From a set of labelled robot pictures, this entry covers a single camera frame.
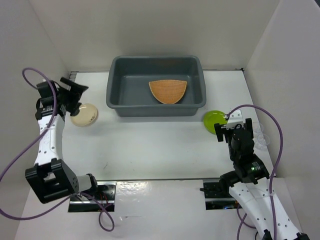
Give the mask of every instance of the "gray plastic container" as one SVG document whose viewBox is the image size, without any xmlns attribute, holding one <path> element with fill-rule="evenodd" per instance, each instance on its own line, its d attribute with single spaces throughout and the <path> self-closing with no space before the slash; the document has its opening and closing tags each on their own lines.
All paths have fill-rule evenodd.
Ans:
<svg viewBox="0 0 320 240">
<path fill-rule="evenodd" d="M 184 96 L 176 104 L 162 104 L 149 82 L 184 80 Z M 120 117 L 193 116 L 206 104 L 204 73 L 196 56 L 118 56 L 111 65 L 106 104 Z"/>
</svg>

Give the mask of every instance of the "orange object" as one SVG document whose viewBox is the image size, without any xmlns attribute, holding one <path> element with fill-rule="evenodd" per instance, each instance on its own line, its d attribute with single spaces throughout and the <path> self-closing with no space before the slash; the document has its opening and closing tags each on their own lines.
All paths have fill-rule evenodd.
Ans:
<svg viewBox="0 0 320 240">
<path fill-rule="evenodd" d="M 153 96 L 163 104 L 175 104 L 184 96 L 187 89 L 187 81 L 158 80 L 149 82 Z"/>
</svg>

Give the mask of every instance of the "purple cable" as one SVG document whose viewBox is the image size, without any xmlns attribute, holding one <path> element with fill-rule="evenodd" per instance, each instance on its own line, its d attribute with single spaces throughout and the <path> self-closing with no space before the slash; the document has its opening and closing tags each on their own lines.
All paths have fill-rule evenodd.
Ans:
<svg viewBox="0 0 320 240">
<path fill-rule="evenodd" d="M 282 129 L 280 127 L 280 124 L 278 123 L 278 121 L 275 119 L 274 116 L 272 116 L 272 114 L 270 112 L 268 112 L 267 110 L 263 109 L 260 106 L 256 106 L 256 105 L 251 105 L 251 104 L 244 104 L 244 105 L 240 105 L 237 106 L 235 109 L 233 109 L 232 111 L 230 111 L 227 116 L 229 117 L 234 111 L 240 109 L 240 108 L 245 108 L 245 107 L 249 107 L 249 108 L 255 108 L 255 109 L 259 109 L 260 111 L 264 112 L 265 114 L 267 114 L 275 123 L 275 125 L 277 126 L 278 130 L 279 130 L 279 135 L 280 135 L 280 149 L 279 149 L 279 154 L 278 157 L 275 161 L 272 173 L 270 175 L 270 181 L 269 181 L 269 193 L 270 193 L 270 200 L 271 200 L 271 208 L 272 208 L 272 216 L 273 216 L 273 240 L 277 240 L 277 218 L 276 218 L 276 208 L 275 208 L 275 201 L 274 201 L 274 197 L 272 196 L 273 193 L 273 188 L 272 188 L 272 183 L 281 159 L 281 155 L 282 155 L 282 150 L 284 148 L 284 135 L 282 133 Z"/>
<path fill-rule="evenodd" d="M 247 217 L 247 214 L 245 214 L 240 222 L 240 225 L 238 227 L 238 232 L 236 233 L 236 240 L 239 240 L 240 239 L 240 231 L 241 231 L 241 228 L 242 228 L 242 225 L 245 223 L 245 219 Z"/>
<path fill-rule="evenodd" d="M 240 208 L 240 205 L 238 205 L 238 207 L 236 208 L 236 213 L 238 214 L 239 219 L 242 221 L 242 217 L 240 216 L 239 208 Z M 250 229 L 257 229 L 255 226 L 251 226 L 251 225 L 247 224 L 245 221 L 243 222 L 243 224 L 246 225 Z"/>
<path fill-rule="evenodd" d="M 51 124 L 53 123 L 54 121 L 54 118 L 55 118 L 55 115 L 57 113 L 57 96 L 56 96 L 56 93 L 55 93 L 55 89 L 53 87 L 53 85 L 51 84 L 49 78 L 44 75 L 41 71 L 33 68 L 33 67 L 26 67 L 22 70 L 22 76 L 24 78 L 24 80 L 31 86 L 33 87 L 34 89 L 37 89 L 37 87 L 35 87 L 34 85 L 32 85 L 28 79 L 26 78 L 26 75 L 25 75 L 25 72 L 27 70 L 30 70 L 30 71 L 34 71 L 36 73 L 38 73 L 39 75 L 41 75 L 48 83 L 51 91 L 52 91 L 52 95 L 53 95 L 53 113 L 52 113 L 52 116 L 50 118 L 50 121 L 47 125 L 47 128 L 45 128 L 43 130 L 43 132 L 33 141 L 31 142 L 25 149 L 23 149 L 5 168 L 4 170 L 2 171 L 2 173 L 0 174 L 0 182 L 2 181 L 2 179 L 4 178 L 5 174 L 7 173 L 7 171 L 10 169 L 10 167 L 26 152 L 28 151 L 35 143 L 37 143 L 48 131 L 48 128 L 50 128 Z M 101 223 L 101 215 L 102 215 L 102 212 L 100 213 L 99 215 L 99 224 L 100 224 L 100 227 L 107 231 L 107 232 L 111 232 L 114 230 L 115 228 L 115 222 L 114 220 L 112 219 L 111 215 L 107 212 L 107 210 L 97 201 L 95 200 L 93 197 L 91 197 L 90 195 L 86 194 L 86 193 L 81 193 L 82 195 L 86 196 L 87 198 L 89 199 L 92 199 L 93 201 L 95 201 L 97 203 L 97 205 L 102 209 L 102 211 L 104 213 L 106 213 L 108 215 L 108 217 L 110 218 L 111 222 L 112 222 L 112 228 L 111 229 L 107 229 L 105 227 L 102 226 L 102 223 Z M 4 212 L 1 208 L 0 208 L 0 214 L 3 215 L 4 217 L 8 218 L 8 219 L 12 219 L 12 220 L 18 220 L 18 221 L 25 221 L 25 220 L 32 220 L 32 219 L 36 219 L 36 218 L 39 218 L 39 217 L 42 217 L 43 215 L 46 215 L 47 213 L 50 213 L 51 211 L 53 211 L 54 209 L 56 209 L 57 207 L 59 207 L 61 204 L 63 204 L 65 201 L 67 201 L 68 199 L 70 199 L 71 197 L 73 197 L 75 194 L 73 195 L 70 195 L 68 197 L 66 197 L 64 200 L 62 200 L 61 202 L 59 202 L 58 204 L 56 204 L 55 206 L 53 206 L 52 208 L 48 209 L 47 211 L 44 211 L 43 213 L 40 213 L 38 215 L 34 215 L 34 216 L 28 216 L 28 217 L 17 217 L 17 216 L 12 216 L 6 212 Z"/>
</svg>

